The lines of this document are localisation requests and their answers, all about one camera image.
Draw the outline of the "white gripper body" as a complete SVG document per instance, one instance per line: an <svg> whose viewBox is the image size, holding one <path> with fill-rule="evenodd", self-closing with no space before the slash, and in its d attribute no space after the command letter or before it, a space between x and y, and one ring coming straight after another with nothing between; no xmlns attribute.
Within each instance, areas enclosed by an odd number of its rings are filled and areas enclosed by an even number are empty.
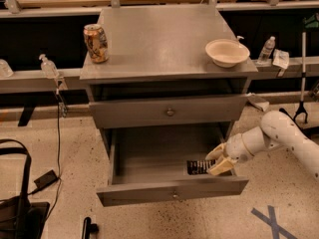
<svg viewBox="0 0 319 239"><path fill-rule="evenodd" d="M225 146L226 155L232 160L243 163L254 157L248 147L248 138L245 133L238 133L228 139Z"/></svg>

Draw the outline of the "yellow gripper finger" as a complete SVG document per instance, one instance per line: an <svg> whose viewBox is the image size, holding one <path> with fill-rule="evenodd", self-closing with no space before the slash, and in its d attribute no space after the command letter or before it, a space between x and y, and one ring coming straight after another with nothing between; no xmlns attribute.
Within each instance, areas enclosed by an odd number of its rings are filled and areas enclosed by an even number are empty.
<svg viewBox="0 0 319 239"><path fill-rule="evenodd" d="M221 156L209 170L208 173L213 176L218 176L221 173L231 170L236 161L230 157Z"/></svg>
<svg viewBox="0 0 319 239"><path fill-rule="evenodd" d="M220 143L217 147L215 147L212 151L210 151L205 159L206 160L219 160L221 158L225 158L225 143Z"/></svg>

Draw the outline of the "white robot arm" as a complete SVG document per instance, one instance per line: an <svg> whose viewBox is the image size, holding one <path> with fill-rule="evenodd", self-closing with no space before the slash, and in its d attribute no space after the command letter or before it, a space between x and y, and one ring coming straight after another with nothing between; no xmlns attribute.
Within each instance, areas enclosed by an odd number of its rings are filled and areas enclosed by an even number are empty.
<svg viewBox="0 0 319 239"><path fill-rule="evenodd" d="M319 180L319 145L308 138L285 113L266 113L260 125L230 137L207 156L215 164L207 170L217 176L231 170L236 163L253 158L257 153L283 145L302 163L306 170Z"/></svg>

